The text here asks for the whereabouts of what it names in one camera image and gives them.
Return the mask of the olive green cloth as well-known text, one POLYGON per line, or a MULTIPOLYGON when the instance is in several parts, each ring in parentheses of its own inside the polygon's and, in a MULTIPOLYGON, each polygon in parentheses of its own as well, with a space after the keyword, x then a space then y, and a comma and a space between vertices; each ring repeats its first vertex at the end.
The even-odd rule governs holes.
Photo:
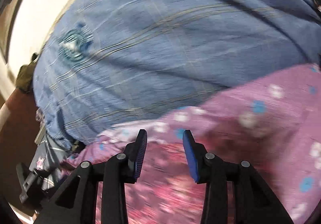
POLYGON ((29 93, 33 81, 33 74, 38 62, 39 54, 34 53, 31 56, 30 63, 28 65, 22 65, 16 77, 15 86, 23 93, 29 93))

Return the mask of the grey star pattern pillow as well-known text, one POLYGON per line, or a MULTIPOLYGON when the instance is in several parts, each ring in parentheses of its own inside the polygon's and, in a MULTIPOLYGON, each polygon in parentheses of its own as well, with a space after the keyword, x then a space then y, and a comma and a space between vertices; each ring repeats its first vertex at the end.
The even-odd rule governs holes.
POLYGON ((53 184, 58 184, 63 177, 61 163, 69 157, 76 158, 77 154, 79 154, 84 147, 84 143, 79 141, 78 153, 73 153, 71 150, 65 150, 58 145, 55 140, 45 135, 37 146, 29 169, 32 171, 34 168, 37 170, 48 170, 50 167, 57 168, 57 170, 45 180, 43 185, 43 189, 51 188, 53 184))

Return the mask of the dark red headboard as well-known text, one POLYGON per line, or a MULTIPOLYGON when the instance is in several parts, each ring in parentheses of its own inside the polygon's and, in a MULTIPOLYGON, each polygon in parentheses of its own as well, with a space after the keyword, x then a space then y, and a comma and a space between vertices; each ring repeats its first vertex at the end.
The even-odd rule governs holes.
POLYGON ((37 107, 32 92, 15 89, 1 107, 1 194, 16 209, 27 215, 33 211, 24 207, 19 195, 20 183, 16 165, 29 166, 37 149, 34 140, 39 132, 35 119, 37 107))

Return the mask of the purple flowered bed sheet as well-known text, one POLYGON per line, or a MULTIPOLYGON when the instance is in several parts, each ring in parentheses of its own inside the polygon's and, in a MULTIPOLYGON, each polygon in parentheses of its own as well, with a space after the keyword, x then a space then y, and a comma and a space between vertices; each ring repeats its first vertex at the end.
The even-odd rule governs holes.
MULTIPOLYGON (((251 141, 250 153, 233 163, 249 161, 273 189, 294 223, 304 223, 320 201, 317 65, 298 65, 275 72, 222 91, 200 106, 177 108, 154 120, 115 124, 97 139, 105 134, 135 139, 140 129, 177 136, 179 129, 188 129, 193 136, 208 132, 244 134, 251 141)), ((85 160, 95 164, 94 143, 66 162, 73 167, 85 160)))

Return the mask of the blue plaid blanket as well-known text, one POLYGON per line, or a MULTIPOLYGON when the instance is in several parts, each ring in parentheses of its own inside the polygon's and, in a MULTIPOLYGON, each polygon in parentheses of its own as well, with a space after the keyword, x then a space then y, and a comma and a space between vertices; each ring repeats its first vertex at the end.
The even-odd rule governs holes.
POLYGON ((75 0, 37 62, 48 135, 69 149, 320 53, 320 0, 75 0))

